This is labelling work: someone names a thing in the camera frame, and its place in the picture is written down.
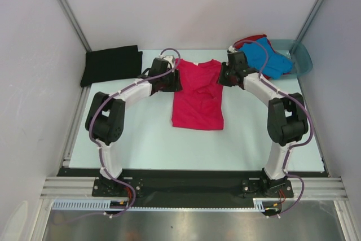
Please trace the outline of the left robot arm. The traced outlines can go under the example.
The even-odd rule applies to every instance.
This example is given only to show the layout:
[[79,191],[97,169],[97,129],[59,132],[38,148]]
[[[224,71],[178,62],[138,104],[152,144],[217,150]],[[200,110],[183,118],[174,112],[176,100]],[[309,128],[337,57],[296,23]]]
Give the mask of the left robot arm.
[[161,55],[129,86],[112,94],[99,91],[94,95],[85,128],[99,151],[100,174],[107,178],[104,187],[111,195],[117,196],[125,188],[124,181],[118,178],[123,171],[121,162],[111,148],[123,133],[126,110],[159,91],[181,91],[179,60]]

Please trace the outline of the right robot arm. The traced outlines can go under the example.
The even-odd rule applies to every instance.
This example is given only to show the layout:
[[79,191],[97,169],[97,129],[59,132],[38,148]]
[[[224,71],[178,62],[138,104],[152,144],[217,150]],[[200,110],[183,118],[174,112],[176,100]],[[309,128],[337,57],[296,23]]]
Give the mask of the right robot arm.
[[228,61],[221,65],[218,83],[228,87],[238,86],[267,106],[267,132],[272,145],[258,188],[264,195],[274,196],[286,184],[292,146],[309,131],[303,96],[279,90],[248,65],[243,52],[229,52],[227,57]]

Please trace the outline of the pink t shirt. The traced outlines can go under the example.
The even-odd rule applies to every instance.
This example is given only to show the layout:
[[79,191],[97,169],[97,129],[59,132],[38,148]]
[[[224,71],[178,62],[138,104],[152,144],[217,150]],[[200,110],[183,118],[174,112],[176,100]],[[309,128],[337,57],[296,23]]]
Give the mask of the pink t shirt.
[[180,60],[182,90],[174,93],[173,127],[193,130],[223,130],[223,86],[218,83],[221,62],[192,63]]

